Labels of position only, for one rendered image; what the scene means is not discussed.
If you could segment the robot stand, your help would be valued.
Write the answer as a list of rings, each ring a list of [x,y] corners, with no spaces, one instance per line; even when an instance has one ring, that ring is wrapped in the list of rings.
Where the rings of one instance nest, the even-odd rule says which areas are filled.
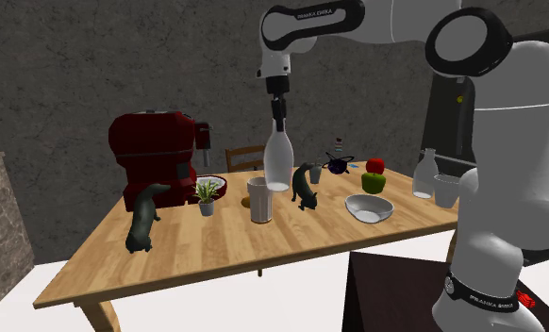
[[[449,265],[352,252],[341,332],[442,332],[431,309]]]

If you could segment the dark animal figure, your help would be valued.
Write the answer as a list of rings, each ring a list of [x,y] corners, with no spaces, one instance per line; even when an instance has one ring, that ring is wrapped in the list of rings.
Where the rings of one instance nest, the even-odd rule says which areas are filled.
[[[141,191],[135,201],[132,223],[125,239],[125,248],[130,254],[152,249],[149,233],[154,221],[160,221],[153,200],[156,194],[164,193],[171,188],[170,185],[154,183]]]
[[[317,193],[313,192],[306,179],[306,171],[314,167],[313,163],[304,162],[292,175],[292,201],[295,202],[297,197],[301,198],[300,209],[305,208],[315,209],[317,207]]]

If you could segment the wooden table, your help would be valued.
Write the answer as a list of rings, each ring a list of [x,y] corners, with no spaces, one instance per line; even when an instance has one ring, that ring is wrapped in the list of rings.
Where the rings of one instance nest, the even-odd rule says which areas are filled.
[[[226,194],[204,217],[198,206],[162,208],[151,228],[150,252],[130,254],[125,238],[132,216],[117,202],[33,303],[35,309],[72,303],[95,332],[122,332],[112,301],[233,274],[253,272],[393,241],[451,230],[458,210],[412,193],[410,177],[386,170],[381,197],[393,214],[365,224],[344,200],[361,194],[364,162],[348,174],[324,172],[315,209],[300,210],[291,191],[273,196],[273,218],[256,224],[241,205],[255,172],[226,174]]]

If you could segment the wooden chair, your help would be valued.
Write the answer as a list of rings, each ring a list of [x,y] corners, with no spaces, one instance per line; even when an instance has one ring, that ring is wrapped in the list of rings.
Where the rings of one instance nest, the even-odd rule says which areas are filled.
[[[229,173],[246,170],[256,171],[263,166],[264,145],[225,149],[226,167]]]

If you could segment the white ribbed cup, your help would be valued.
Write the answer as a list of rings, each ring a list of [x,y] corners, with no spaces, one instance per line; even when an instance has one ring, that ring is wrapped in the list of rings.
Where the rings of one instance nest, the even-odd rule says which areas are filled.
[[[251,221],[265,224],[272,220],[272,193],[263,176],[253,177],[247,181]]]

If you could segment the green apple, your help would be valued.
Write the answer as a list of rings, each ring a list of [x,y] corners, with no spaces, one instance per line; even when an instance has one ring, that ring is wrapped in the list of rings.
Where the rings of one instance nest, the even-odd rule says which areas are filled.
[[[383,174],[365,173],[361,176],[361,187],[370,194],[378,194],[384,190],[386,177]]]

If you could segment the plain white cup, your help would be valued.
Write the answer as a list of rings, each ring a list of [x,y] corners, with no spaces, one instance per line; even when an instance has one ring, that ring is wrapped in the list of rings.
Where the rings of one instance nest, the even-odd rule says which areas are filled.
[[[435,203],[441,208],[452,208],[458,199],[459,178],[448,174],[434,176]]]

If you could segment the red bowl white inside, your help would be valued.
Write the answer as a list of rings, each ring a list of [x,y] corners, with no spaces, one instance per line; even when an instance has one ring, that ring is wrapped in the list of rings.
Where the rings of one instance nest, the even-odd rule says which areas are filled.
[[[226,180],[217,175],[202,175],[196,178],[196,183],[198,185],[206,186],[210,184],[215,187],[215,195],[213,196],[214,200],[218,200],[223,197],[227,190]]]

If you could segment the small potted green plant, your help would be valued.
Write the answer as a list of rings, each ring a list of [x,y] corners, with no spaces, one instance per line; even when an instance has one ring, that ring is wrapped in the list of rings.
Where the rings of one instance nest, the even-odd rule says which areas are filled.
[[[198,206],[204,217],[212,216],[214,213],[214,198],[218,196],[217,187],[218,182],[212,180],[196,182],[194,196],[199,199]]]

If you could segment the clear squat glass bottle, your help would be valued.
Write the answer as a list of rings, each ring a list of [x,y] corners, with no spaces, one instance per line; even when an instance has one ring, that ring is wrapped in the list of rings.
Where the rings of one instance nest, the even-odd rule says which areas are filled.
[[[424,150],[424,157],[414,170],[412,194],[418,198],[430,199],[434,194],[434,177],[439,174],[433,148]]]

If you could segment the dark purple round thing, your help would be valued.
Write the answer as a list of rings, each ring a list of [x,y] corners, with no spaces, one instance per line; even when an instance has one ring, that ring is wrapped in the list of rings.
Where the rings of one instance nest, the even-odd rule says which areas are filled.
[[[323,165],[326,167],[332,174],[349,174],[347,170],[348,163],[354,159],[354,156],[346,156],[342,158],[335,158],[330,153],[326,152],[326,155],[329,158],[329,161]]]

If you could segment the red coffee machine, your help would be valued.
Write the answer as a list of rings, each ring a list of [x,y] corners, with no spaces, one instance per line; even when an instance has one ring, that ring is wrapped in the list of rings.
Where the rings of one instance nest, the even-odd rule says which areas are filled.
[[[210,129],[180,111],[146,110],[117,117],[108,129],[108,144],[126,172],[125,209],[133,211],[138,194],[154,183],[171,187],[153,197],[157,208],[198,203],[191,158],[195,150],[208,157]]]

